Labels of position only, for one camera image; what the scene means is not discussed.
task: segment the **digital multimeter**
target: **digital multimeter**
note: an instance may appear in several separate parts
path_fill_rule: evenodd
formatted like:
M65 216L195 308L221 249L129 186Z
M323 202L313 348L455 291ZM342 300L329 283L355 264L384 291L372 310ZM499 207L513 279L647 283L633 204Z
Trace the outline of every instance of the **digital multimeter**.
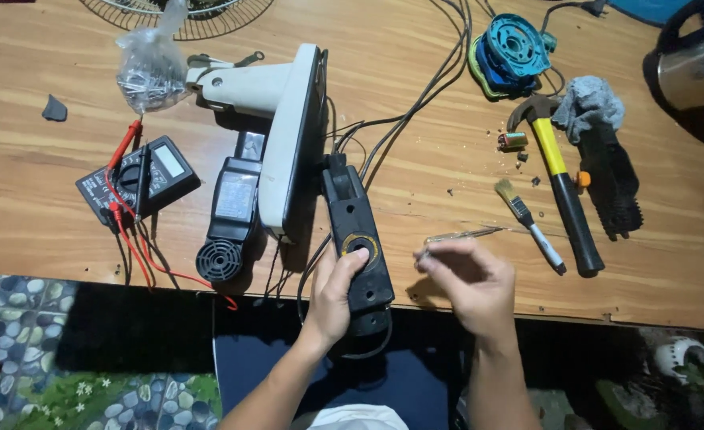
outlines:
M162 210L201 186L201 180L168 136L161 136L147 145L150 147L152 160L151 181L147 204L142 207L143 213L139 214L142 218ZM121 165L110 175L116 191L133 210L137 207L140 151L141 149L138 149L124 155ZM84 200L87 200L100 222L108 226L108 218L100 209L108 209L108 204L116 201L116 198L105 184L105 167L76 181L76 188L84 196Z

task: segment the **wood grain surface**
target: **wood grain surface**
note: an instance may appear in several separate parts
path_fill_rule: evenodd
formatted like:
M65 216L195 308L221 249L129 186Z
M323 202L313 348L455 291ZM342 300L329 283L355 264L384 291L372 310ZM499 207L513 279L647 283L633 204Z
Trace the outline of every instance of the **wood grain surface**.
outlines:
M549 5L536 0L493 4L498 13L516 13L536 25ZM448 19L457 16L439 5L428 0L275 0L233 33L180 47L185 54L203 52L227 61L259 50L266 54L263 64L291 61L302 42L327 48L328 95L341 127L399 115L415 101L458 37ZM471 6L476 35L490 18L481 3L472 0ZM628 240L610 242L583 196L606 269L595 279L580 278L540 151L531 145L529 161L519 171L514 154L496 152L498 130L519 101L488 102L464 73L399 135L370 187L395 303L449 308L444 295L413 269L411 252L427 236L483 224L519 230L493 192L496 181L509 178L531 211L544 213L536 221L570 268L557 276L524 232L481 239L516 265L516 312L704 328L704 145L656 106L643 82L641 61L658 30L616 11L596 19L576 8L555 12L548 30L558 38L551 62L565 76L607 78L626 106L618 137L641 181L644 226ZM114 79L120 55L114 40L124 33L77 0L0 5L0 273L123 282L123 273L115 274L121 263L116 240L95 219L74 182L106 164L136 119ZM49 93L68 106L67 122L41 118ZM196 107L191 97L146 115L144 124L148 139L169 135L204 181L158 217L158 245L166 258L174 269L194 274L213 183L233 152L236 133L218 127L212 112ZM359 165L386 130L382 125L357 133L359 144L347 149L350 163ZM527 125L521 130L529 132ZM576 171L576 148L561 133L557 137L569 170ZM542 179L536 188L530 184L535 176ZM311 250L328 232L322 204L314 232ZM274 250L269 241L252 276L226 291L262 294ZM132 284L142 285L134 267ZM156 278L160 286L171 286L164 275ZM292 275L282 296L295 295L298 280L299 274ZM180 284L201 288L191 281Z

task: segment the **gray cloth rag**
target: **gray cloth rag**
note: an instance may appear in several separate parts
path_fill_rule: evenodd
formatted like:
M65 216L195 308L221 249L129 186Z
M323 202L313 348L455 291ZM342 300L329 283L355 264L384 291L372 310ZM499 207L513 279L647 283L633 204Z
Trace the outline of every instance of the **gray cloth rag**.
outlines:
M592 124L606 122L617 131L623 124L626 108L615 96L606 79L581 76L570 80L567 94L562 97L551 121L567 129L567 139L573 145L581 140L581 132Z

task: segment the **tiled floor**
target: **tiled floor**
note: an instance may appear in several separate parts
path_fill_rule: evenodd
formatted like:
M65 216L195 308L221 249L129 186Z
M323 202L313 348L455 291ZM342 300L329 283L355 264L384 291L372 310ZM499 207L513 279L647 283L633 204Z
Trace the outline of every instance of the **tiled floor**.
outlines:
M78 283L0 275L0 429L211 430L213 375L68 372L55 351Z

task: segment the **plastic bag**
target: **plastic bag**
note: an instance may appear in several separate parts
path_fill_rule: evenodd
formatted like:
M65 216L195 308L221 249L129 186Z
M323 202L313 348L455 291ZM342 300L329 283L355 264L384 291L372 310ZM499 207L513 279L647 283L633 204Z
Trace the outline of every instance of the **plastic bag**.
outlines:
M164 110L188 95L188 65L173 40L187 16L187 0L169 0L156 28L137 27L116 40L123 50L116 82L134 112Z

